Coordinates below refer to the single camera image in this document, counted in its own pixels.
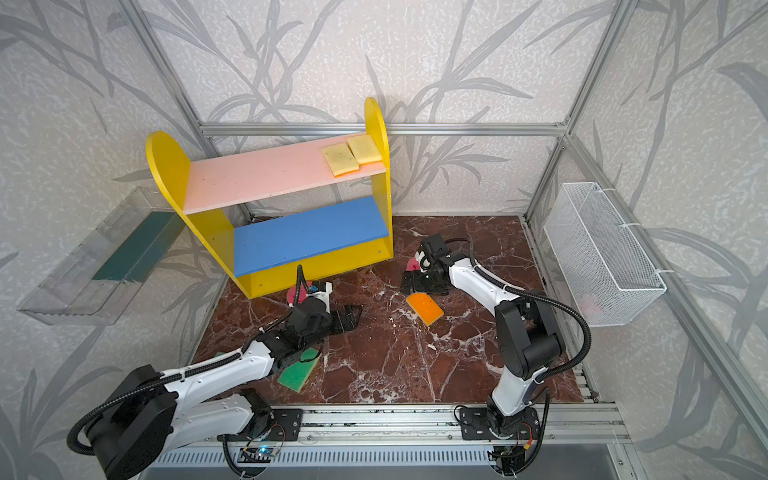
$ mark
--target blue shelf board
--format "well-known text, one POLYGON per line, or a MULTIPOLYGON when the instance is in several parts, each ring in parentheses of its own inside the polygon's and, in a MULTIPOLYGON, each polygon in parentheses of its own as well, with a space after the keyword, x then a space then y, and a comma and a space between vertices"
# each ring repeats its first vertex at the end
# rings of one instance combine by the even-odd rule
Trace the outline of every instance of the blue shelf board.
POLYGON ((235 229, 235 276, 389 236, 373 197, 235 229))

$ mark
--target transparent plastic bin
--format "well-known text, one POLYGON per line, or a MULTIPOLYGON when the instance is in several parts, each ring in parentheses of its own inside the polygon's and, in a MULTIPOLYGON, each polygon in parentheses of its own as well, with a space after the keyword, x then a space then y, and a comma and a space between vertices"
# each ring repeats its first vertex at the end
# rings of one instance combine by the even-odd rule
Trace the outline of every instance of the transparent plastic bin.
POLYGON ((544 230, 591 326, 626 325, 667 291, 631 226, 594 182, 562 184, 544 230))
POLYGON ((173 212, 159 191, 137 188, 22 302, 19 311, 49 325, 112 325, 142 282, 93 280, 153 211, 173 212))

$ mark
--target yellow sponge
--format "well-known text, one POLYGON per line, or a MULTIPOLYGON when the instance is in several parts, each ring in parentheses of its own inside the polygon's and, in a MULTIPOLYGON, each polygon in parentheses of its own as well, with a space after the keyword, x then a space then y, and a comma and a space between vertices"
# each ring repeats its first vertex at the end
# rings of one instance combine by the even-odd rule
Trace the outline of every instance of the yellow sponge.
POLYGON ((406 298, 406 302, 427 326, 432 325, 444 313, 442 308, 426 293, 414 293, 406 298))
POLYGON ((360 165, 346 144, 336 144, 323 148, 323 156, 326 158, 334 177, 360 170, 360 165))
POLYGON ((350 137, 346 143, 349 144, 349 148, 352 150, 353 155, 355 155, 357 163, 361 165, 382 160, 381 152, 379 152, 376 143, 370 135, 350 137))

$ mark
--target yellow bottom panel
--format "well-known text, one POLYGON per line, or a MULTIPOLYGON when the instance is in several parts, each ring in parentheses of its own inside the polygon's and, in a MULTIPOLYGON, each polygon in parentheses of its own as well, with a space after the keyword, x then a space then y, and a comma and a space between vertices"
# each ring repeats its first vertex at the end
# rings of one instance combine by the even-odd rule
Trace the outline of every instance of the yellow bottom panel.
POLYGON ((301 265, 307 280, 320 280, 391 258, 392 237, 386 237, 239 276, 237 279, 241 280, 243 285, 250 283, 250 291, 243 291, 243 293, 248 298, 256 298, 295 285, 297 265, 301 265))

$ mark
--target green sponge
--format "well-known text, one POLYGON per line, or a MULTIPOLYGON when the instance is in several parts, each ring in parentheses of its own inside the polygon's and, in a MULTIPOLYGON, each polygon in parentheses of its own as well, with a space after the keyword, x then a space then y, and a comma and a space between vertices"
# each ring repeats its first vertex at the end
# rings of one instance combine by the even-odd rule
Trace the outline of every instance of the green sponge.
POLYGON ((308 348, 301 354, 302 362, 296 362, 293 365, 283 370, 283 374, 277 379, 280 385, 286 386, 294 392, 301 392, 301 387, 304 386, 306 379, 310 377, 312 369, 317 365, 318 358, 317 350, 308 348))

